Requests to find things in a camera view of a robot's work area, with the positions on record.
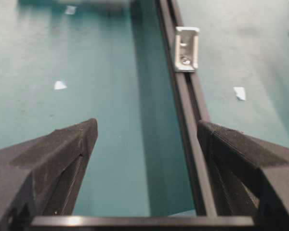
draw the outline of white paper scrap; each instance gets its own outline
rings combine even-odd
[[[66,6],[66,14],[73,15],[76,13],[76,6]]]
[[[244,87],[233,87],[236,92],[236,96],[239,100],[246,100],[246,93]]]
[[[62,81],[56,81],[56,83],[54,84],[54,87],[53,87],[55,90],[61,90],[61,89],[65,89],[67,88],[67,86],[65,85],[64,82]]]

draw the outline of black frame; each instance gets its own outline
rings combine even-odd
[[[176,26],[183,26],[176,0],[155,0],[172,89],[180,123],[185,158],[197,217],[96,218],[79,216],[37,216],[20,220],[17,230],[263,230],[275,221],[252,216],[218,216],[203,147],[197,138],[200,120],[210,121],[196,73],[176,73],[171,50]]]

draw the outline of teal surface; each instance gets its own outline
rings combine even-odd
[[[213,122],[289,147],[289,1],[179,0]],[[239,101],[233,87],[244,87]]]
[[[0,149],[94,117],[76,215],[194,209],[154,1],[100,2],[0,0]]]

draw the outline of metal bracket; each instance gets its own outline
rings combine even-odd
[[[176,72],[195,72],[198,68],[197,27],[176,27],[174,66]]]

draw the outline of screw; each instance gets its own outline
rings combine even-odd
[[[191,61],[189,60],[189,58],[183,56],[181,58],[181,63],[184,64],[184,65],[190,65],[191,64]]]

